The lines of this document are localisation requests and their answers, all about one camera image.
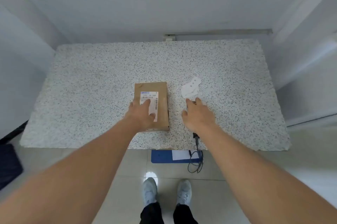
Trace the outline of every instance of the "speckled granite countertop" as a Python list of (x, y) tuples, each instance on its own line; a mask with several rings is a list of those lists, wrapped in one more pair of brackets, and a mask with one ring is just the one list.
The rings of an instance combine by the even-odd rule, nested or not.
[(166, 81), (170, 131), (139, 133), (129, 148), (195, 149), (180, 92), (193, 76), (228, 133), (254, 150), (289, 148), (263, 51), (252, 39), (62, 45), (21, 145), (79, 148), (123, 117), (135, 83)]

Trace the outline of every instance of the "black cable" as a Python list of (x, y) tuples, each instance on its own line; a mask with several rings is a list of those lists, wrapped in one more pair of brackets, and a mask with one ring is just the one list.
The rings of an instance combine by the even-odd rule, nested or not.
[[(196, 151), (194, 151), (193, 153), (191, 153), (191, 151), (189, 151), (189, 154), (190, 154), (190, 162), (188, 163), (188, 166), (187, 166), (187, 170), (190, 172), (190, 173), (200, 173), (201, 169), (203, 168), (203, 165), (204, 165), (204, 154), (202, 151), (199, 150), (199, 136), (196, 134), (196, 133), (193, 133), (193, 138), (196, 140)], [(195, 163), (192, 163), (192, 156), (194, 153), (197, 153), (198, 154), (198, 157), (199, 157), (199, 162), (197, 164)], [(198, 167), (195, 171), (190, 171), (189, 170), (189, 166), (190, 164), (192, 164), (193, 166), (195, 167)]]

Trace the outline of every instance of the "white wall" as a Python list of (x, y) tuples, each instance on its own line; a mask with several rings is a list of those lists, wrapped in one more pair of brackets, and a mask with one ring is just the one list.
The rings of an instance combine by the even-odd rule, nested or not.
[(286, 152), (260, 152), (337, 207), (337, 127), (290, 133)]
[(337, 51), (277, 91), (286, 124), (337, 114)]
[(319, 58), (329, 48), (329, 38), (336, 31), (337, 1), (322, 0), (284, 43), (267, 54), (275, 88), (296, 79), (306, 64)]
[(3, 5), (52, 48), (56, 49), (58, 45), (68, 43), (67, 39), (29, 0), (0, 0), (0, 5)]
[(0, 5), (0, 138), (27, 121), (54, 50)]
[(0, 138), (30, 117), (45, 73), (0, 47)]
[(55, 51), (16, 16), (0, 5), (0, 46), (36, 66), (45, 74)]
[(72, 43), (272, 28), (293, 0), (31, 0)]

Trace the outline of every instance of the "right hand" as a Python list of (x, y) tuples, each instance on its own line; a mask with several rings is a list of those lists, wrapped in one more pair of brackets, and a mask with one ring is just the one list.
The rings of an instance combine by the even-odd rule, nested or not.
[(181, 117), (184, 125), (193, 133), (207, 126), (214, 126), (215, 116), (206, 105), (203, 105), (200, 98), (196, 98), (196, 104), (190, 99), (186, 99), (187, 111), (183, 110)]

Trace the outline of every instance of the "shoe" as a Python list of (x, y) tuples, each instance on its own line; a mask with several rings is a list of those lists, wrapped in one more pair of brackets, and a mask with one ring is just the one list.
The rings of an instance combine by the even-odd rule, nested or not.
[(190, 205), (192, 198), (192, 187), (189, 180), (182, 180), (178, 185), (177, 205)]
[(153, 178), (148, 178), (143, 183), (142, 196), (143, 196), (144, 207), (151, 203), (157, 202), (156, 195), (157, 195), (156, 182), (154, 181)]

